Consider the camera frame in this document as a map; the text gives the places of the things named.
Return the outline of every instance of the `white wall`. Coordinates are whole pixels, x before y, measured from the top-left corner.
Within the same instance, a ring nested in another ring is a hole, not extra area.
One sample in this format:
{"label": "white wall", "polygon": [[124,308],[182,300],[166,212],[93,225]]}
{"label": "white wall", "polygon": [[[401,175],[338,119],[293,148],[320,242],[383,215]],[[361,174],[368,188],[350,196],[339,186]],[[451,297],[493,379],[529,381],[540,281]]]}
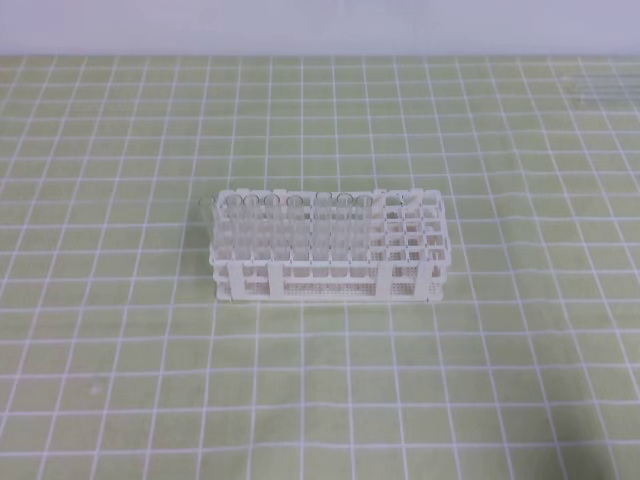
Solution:
{"label": "white wall", "polygon": [[638,0],[0,0],[0,53],[640,53]]}

